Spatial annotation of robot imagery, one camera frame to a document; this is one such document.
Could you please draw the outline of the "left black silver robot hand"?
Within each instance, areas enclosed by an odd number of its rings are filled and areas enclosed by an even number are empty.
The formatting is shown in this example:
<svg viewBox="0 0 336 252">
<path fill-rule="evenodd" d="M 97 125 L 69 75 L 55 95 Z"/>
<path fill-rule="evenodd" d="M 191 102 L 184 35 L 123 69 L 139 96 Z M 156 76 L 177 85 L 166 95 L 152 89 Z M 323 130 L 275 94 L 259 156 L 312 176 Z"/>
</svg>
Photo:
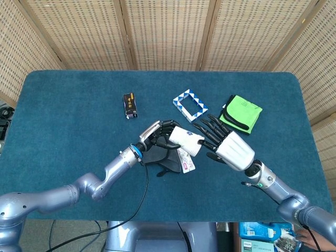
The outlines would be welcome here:
<svg viewBox="0 0 336 252">
<path fill-rule="evenodd" d="M 147 152 L 152 146 L 158 146 L 167 150 L 176 150 L 181 146 L 175 143 L 163 143 L 159 141 L 160 137 L 170 137 L 175 127 L 180 124 L 174 120 L 156 121 L 149 126 L 139 136 L 139 141 L 135 145 L 141 152 Z"/>
</svg>

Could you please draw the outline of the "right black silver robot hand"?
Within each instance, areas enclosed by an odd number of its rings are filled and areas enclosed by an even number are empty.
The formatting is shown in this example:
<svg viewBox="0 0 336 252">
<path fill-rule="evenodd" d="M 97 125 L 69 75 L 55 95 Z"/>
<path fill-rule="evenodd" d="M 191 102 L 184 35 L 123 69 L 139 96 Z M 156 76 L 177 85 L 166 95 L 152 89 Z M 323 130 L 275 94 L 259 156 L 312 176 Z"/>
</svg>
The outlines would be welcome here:
<svg viewBox="0 0 336 252">
<path fill-rule="evenodd" d="M 205 137 L 198 144 L 210 150 L 207 155 L 217 161 L 227 164 L 235 171 L 245 171 L 255 159 L 255 151 L 233 130 L 212 114 L 208 119 L 201 119 L 201 124 L 193 122 Z"/>
</svg>

